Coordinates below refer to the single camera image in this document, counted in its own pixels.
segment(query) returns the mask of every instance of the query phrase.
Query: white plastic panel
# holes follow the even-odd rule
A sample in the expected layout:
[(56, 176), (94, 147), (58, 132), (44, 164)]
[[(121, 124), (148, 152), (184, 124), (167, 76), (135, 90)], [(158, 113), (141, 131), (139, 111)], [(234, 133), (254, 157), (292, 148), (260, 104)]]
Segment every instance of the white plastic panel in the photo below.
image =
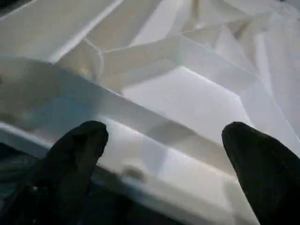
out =
[(121, 0), (33, 0), (0, 18), (1, 55), (55, 62)]
[[(0, 65), (4, 74), (0, 92), (7, 93), (0, 94), (1, 120), (14, 125), (1, 124), (1, 130), (6, 130), (0, 132), (5, 143), (22, 150), (20, 143), (29, 139), (48, 147), (48, 143), (54, 143), (81, 122), (99, 120), (108, 126), (110, 134), (99, 165), (118, 174), (123, 174), (128, 167), (142, 171), (145, 182), (134, 181), (132, 185), (165, 204), (175, 204), (182, 214), (187, 211), (189, 216), (185, 214), (180, 219), (192, 224), (202, 220), (217, 224), (239, 224), (236, 221), (242, 220), (257, 224), (220, 145), (49, 64), (1, 60)], [(15, 136), (21, 136), (22, 140), (16, 141)], [(175, 180), (175, 169), (182, 182)], [(239, 197), (232, 198), (233, 189)], [(146, 197), (139, 201), (155, 205), (153, 199)], [(178, 216), (172, 207), (162, 211)]]

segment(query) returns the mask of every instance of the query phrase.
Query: dark floor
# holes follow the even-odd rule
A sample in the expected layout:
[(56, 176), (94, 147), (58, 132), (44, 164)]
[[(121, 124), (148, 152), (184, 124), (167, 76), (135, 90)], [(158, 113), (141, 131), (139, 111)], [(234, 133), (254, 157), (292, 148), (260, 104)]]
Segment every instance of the dark floor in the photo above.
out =
[[(0, 143), (0, 200), (11, 194), (15, 181), (36, 159)], [(81, 211), (81, 225), (180, 225), (180, 223), (137, 204), (122, 195), (91, 186)]]

